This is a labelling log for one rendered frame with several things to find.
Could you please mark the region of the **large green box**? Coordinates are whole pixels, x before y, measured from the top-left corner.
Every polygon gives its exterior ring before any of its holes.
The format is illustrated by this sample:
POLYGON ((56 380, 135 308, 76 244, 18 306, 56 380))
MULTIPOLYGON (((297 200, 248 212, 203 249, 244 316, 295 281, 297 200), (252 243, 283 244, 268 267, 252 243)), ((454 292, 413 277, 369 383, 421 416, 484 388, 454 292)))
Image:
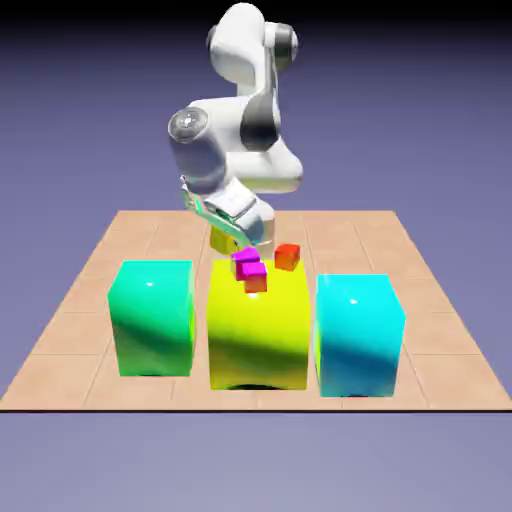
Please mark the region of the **large green box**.
POLYGON ((121 376, 190 374, 195 349, 190 260, 126 260, 107 298, 121 376))

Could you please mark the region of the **small red cube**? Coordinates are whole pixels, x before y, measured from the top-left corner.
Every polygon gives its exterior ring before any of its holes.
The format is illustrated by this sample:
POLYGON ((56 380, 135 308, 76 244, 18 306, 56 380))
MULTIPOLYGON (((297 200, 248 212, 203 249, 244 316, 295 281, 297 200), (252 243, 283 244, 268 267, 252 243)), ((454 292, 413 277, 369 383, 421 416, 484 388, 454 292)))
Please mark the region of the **small red cube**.
POLYGON ((301 246, 283 243, 274 251, 274 265, 277 269, 293 271, 301 258, 301 246))

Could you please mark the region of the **large cyan box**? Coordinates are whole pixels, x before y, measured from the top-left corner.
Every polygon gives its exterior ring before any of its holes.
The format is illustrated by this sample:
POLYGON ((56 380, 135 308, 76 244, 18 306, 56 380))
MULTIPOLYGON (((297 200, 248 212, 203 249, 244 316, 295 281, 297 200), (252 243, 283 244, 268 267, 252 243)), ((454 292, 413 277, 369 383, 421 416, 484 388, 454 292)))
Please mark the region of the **large cyan box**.
POLYGON ((313 347, 320 395, 392 396, 405 323, 388 275, 317 275, 313 347))

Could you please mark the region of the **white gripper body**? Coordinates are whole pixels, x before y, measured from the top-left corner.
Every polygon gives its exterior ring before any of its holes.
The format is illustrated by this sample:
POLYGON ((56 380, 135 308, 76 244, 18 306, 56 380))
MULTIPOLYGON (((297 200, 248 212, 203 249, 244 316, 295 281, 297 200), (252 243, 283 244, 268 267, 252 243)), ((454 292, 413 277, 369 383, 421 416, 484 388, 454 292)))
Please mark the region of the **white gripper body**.
POLYGON ((258 246, 273 239, 274 210, 237 178, 209 193, 194 191, 180 176, 185 206, 242 246, 258 246))

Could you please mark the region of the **large yellow box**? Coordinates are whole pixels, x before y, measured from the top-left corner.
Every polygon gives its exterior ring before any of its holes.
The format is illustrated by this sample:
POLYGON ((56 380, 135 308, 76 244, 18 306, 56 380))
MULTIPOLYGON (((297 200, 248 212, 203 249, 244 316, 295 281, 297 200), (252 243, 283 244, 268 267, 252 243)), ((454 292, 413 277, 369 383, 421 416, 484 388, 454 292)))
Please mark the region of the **large yellow box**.
POLYGON ((286 271, 267 266, 267 290, 247 294, 231 263, 213 262, 207 301, 213 390, 307 387, 311 300, 303 262, 286 271))

